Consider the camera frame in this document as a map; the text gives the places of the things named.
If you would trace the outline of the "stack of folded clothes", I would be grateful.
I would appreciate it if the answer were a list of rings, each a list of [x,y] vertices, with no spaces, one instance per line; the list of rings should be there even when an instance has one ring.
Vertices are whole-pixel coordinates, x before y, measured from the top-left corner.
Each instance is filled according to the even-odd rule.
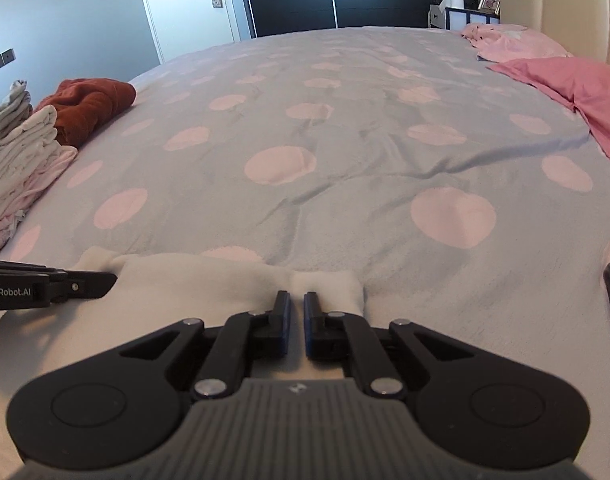
[[[56,140],[55,123],[53,106],[32,108],[25,81],[14,81],[0,101],[0,250],[78,154]]]

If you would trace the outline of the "grey duvet pink dots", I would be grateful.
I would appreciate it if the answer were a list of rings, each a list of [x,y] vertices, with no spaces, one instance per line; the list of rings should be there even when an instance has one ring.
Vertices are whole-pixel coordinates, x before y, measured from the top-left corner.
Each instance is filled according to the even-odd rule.
[[[101,247],[352,271],[408,318],[560,376],[610,479],[610,160],[452,32],[302,32],[176,58],[32,206],[4,260]]]

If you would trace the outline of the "light pink patterned pillow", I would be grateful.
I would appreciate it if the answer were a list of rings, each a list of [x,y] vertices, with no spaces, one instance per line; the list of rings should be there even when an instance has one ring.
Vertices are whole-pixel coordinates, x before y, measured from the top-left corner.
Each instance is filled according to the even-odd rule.
[[[505,63],[521,58],[569,58],[558,42],[522,25],[469,24],[461,32],[484,61]]]

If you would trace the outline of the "cluttered bedside table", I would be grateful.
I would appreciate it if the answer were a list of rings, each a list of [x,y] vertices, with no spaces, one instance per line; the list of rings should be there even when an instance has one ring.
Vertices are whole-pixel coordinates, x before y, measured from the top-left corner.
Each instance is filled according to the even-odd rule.
[[[461,32],[469,24],[495,25],[500,23],[497,14],[484,10],[467,9],[464,0],[440,0],[432,3],[427,13],[430,29],[445,29]]]

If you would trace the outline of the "rust red folded garment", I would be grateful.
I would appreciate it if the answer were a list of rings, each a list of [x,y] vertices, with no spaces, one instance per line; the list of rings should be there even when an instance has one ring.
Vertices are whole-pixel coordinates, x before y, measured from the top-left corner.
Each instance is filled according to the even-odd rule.
[[[65,79],[36,107],[53,106],[59,144],[81,148],[99,128],[134,104],[137,90],[110,78]]]

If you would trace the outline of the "dark pink pillow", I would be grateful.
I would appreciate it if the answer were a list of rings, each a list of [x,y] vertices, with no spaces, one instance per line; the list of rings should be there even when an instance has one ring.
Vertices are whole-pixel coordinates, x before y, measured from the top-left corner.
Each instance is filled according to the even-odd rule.
[[[489,66],[574,110],[610,160],[610,65],[589,58],[519,58]]]

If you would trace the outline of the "cream white long-sleeve garment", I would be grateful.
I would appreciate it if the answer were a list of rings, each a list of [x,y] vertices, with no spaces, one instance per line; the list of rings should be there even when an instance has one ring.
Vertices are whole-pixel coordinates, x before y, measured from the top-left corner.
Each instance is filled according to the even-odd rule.
[[[32,379],[185,318],[219,326],[231,315],[272,307],[290,293],[300,308],[315,292],[323,310],[363,314],[366,292],[355,272],[299,272],[259,262],[188,254],[121,255],[91,247],[75,266],[117,282],[102,298],[9,311],[0,318],[0,479],[22,460],[6,430],[6,409]]]

